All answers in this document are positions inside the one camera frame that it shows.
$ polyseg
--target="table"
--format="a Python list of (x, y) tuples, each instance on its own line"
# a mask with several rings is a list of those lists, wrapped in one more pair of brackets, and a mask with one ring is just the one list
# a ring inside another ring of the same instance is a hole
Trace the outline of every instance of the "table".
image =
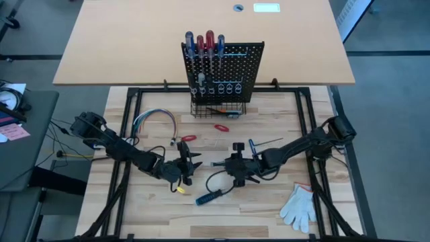
[[(30, 136), (19, 140), (8, 141), (0, 144), (0, 188), (19, 174), (34, 167), (38, 159), (39, 150), (48, 130), (49, 122), (54, 112), (58, 92), (56, 91), (26, 91), (24, 99), (32, 106), (26, 112), (27, 122), (22, 127), (30, 133)], [(19, 192), (27, 188), (32, 172), (27, 172), (7, 187), (2, 192)]]
[[(54, 84), (187, 83), (180, 43), (207, 30), (226, 42), (265, 42), (257, 83), (355, 83), (329, 1), (208, 3), (84, 1)], [(280, 12), (255, 12), (255, 3), (279, 3)]]
[[(111, 87), (107, 99), (104, 118), (107, 120), (107, 126), (117, 132), (122, 123), (127, 89), (128, 87)], [(315, 86), (310, 90), (319, 125), (333, 116), (333, 110), (326, 87)], [(219, 117), (194, 118), (189, 114), (189, 95), (144, 93), (141, 111), (167, 108), (173, 112), (179, 122), (179, 136), (197, 135), (198, 139), (188, 142), (188, 145), (192, 152), (202, 153), (193, 161), (203, 161), (204, 164), (192, 177), (193, 186), (184, 186), (186, 194), (172, 194), (166, 181), (149, 177), (132, 166), (121, 237), (125, 238), (128, 233), (134, 233), (135, 238), (308, 238), (308, 235), (285, 225), (279, 217), (280, 208), (288, 200), (294, 182), (309, 183), (304, 154), (290, 159), (273, 181), (263, 181), (258, 185), (248, 183), (244, 188), (237, 188), (209, 204), (194, 205), (196, 198), (207, 193), (204, 185), (207, 177), (220, 170), (210, 167), (210, 163), (229, 157), (233, 142), (244, 142), (244, 154), (247, 156), (251, 154), (247, 144), (249, 138), (261, 142), (284, 137), (282, 142), (287, 143), (301, 136), (294, 94), (254, 93), (251, 103), (247, 104), (247, 114), (238, 120)], [(131, 127), (131, 117), (132, 115), (128, 120), (128, 128)], [(230, 132), (220, 135), (219, 131), (213, 128), (213, 124), (223, 124), (230, 128)], [(170, 119), (162, 114), (154, 114), (145, 122), (137, 147), (149, 149), (163, 145), (167, 148), (167, 159), (174, 159), (179, 154), (175, 147), (168, 145), (172, 132)], [(95, 156), (103, 157), (105, 153), (96, 151)], [(112, 160), (93, 163), (77, 225), (77, 235), (85, 232), (103, 209), (113, 164)], [(327, 161), (327, 173), (335, 206), (345, 220), (358, 233), (362, 233), (349, 172), (343, 164), (330, 159)], [(214, 177), (210, 186), (213, 189), (229, 188), (231, 178), (225, 175)], [(326, 230), (329, 231), (327, 212), (324, 206), (322, 208)], [(115, 216), (116, 208), (111, 216), (109, 234), (113, 233)], [(316, 223), (311, 224), (310, 232), (318, 233)]]

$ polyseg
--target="blue screwdriver handle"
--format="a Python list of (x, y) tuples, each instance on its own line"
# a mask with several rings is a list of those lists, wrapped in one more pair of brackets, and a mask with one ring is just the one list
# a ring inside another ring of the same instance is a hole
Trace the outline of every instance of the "blue screwdriver handle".
[(194, 44), (194, 35), (193, 32), (188, 31), (185, 34), (185, 46), (187, 47), (188, 57), (194, 58), (196, 53), (194, 50), (196, 49), (196, 45)]
[(224, 57), (224, 45), (225, 45), (224, 35), (220, 34), (218, 36), (218, 57), (220, 58)]

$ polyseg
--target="wooden workbench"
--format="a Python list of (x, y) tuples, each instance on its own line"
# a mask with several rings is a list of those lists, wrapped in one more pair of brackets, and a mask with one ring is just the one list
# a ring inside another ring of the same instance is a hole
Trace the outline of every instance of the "wooden workbench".
[[(316, 86), (310, 90), (316, 121), (321, 125), (333, 116), (327, 88)], [(104, 117), (108, 127), (117, 132), (121, 127), (126, 92), (127, 87), (111, 87), (107, 100)], [(303, 153), (288, 160), (275, 180), (262, 181), (261, 184), (248, 182), (245, 187), (236, 188), (211, 203), (194, 205), (196, 198), (207, 193), (204, 184), (208, 176), (220, 170), (219, 167), (210, 167), (210, 163), (229, 157), (233, 152), (233, 142), (244, 142), (244, 154), (248, 156), (251, 154), (247, 142), (249, 138), (263, 142), (284, 137), (280, 143), (273, 144), (278, 147), (301, 136), (294, 94), (254, 93), (251, 103), (247, 105), (247, 114), (237, 120), (194, 118), (189, 114), (189, 102), (189, 93), (144, 93), (141, 111), (149, 108), (167, 108), (172, 111), (179, 122), (178, 136), (197, 135), (198, 139), (188, 142), (188, 145), (192, 152), (202, 154), (193, 158), (193, 162), (203, 161), (204, 164), (194, 173), (193, 186), (182, 186), (186, 194), (171, 193), (165, 180), (149, 177), (132, 166), (121, 237), (134, 233), (135, 238), (308, 238), (308, 235), (285, 225), (279, 216), (280, 208), (287, 202), (294, 182), (309, 183)], [(223, 124), (230, 128), (230, 132), (220, 135), (213, 124)], [(171, 120), (162, 114), (154, 114), (145, 122), (137, 147), (149, 149), (163, 145), (168, 149), (167, 159), (174, 159), (179, 153), (175, 147), (168, 145), (172, 134)], [(95, 155), (102, 157), (105, 153), (97, 151)], [(105, 206), (113, 163), (112, 160), (93, 163), (77, 235), (89, 228)], [(327, 173), (335, 206), (345, 220), (361, 233), (347, 168), (330, 159), (327, 161)], [(213, 189), (229, 188), (231, 182), (231, 177), (221, 174), (215, 176), (209, 186)], [(327, 212), (324, 206), (322, 208), (329, 233)], [(112, 214), (110, 234), (114, 229), (116, 208)], [(318, 234), (316, 223), (311, 224), (310, 232)]]
[[(280, 12), (256, 13), (254, 3)], [(265, 42), (257, 83), (355, 83), (327, 0), (85, 0), (54, 84), (187, 83), (180, 44), (207, 30)]]

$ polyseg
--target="white label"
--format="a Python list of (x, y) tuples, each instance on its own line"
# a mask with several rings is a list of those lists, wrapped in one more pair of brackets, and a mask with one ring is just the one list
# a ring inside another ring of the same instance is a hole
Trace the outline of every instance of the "white label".
[(254, 3), (255, 13), (279, 13), (280, 11), (279, 3)]

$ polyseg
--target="table leg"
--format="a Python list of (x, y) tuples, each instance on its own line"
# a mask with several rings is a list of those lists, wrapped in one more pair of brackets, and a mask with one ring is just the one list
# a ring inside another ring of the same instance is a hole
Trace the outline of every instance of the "table leg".
[(71, 178), (53, 171), (35, 167), (28, 183), (30, 187), (54, 189), (68, 194), (83, 196), (87, 183), (79, 179)]

